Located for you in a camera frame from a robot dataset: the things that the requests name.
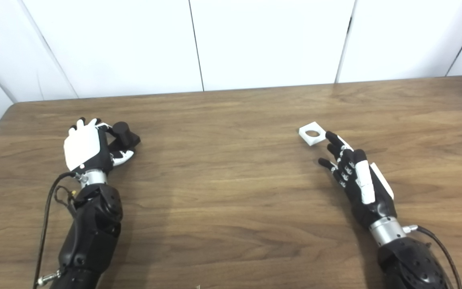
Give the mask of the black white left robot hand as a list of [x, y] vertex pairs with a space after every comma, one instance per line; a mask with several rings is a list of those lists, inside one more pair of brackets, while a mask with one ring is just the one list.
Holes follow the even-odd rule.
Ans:
[[113, 126], [99, 118], [86, 121], [81, 117], [68, 130], [64, 141], [65, 161], [69, 171], [83, 175], [89, 170], [108, 174], [135, 154], [140, 137], [126, 122]]

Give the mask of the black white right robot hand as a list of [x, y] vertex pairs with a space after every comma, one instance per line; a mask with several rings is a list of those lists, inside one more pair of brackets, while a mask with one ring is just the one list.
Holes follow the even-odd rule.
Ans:
[[341, 137], [328, 130], [327, 150], [335, 162], [319, 158], [318, 163], [332, 174], [348, 198], [352, 215], [363, 227], [369, 228], [382, 218], [398, 216], [393, 195], [372, 168], [363, 149], [353, 149]]

